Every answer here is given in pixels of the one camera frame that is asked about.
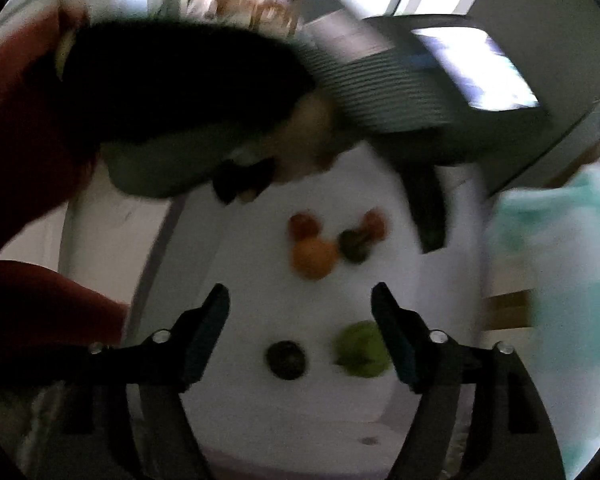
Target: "person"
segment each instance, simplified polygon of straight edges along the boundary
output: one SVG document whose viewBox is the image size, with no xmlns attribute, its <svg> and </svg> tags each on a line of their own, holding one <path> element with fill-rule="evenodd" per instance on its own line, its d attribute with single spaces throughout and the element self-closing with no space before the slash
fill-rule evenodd
<svg viewBox="0 0 600 480">
<path fill-rule="evenodd" d="M 0 44 L 0 250 L 93 172 L 98 147 L 66 131 L 53 74 L 30 70 L 85 19 L 47 9 Z M 52 270 L 0 261 L 0 363 L 31 346 L 119 343 L 126 310 Z"/>
</svg>

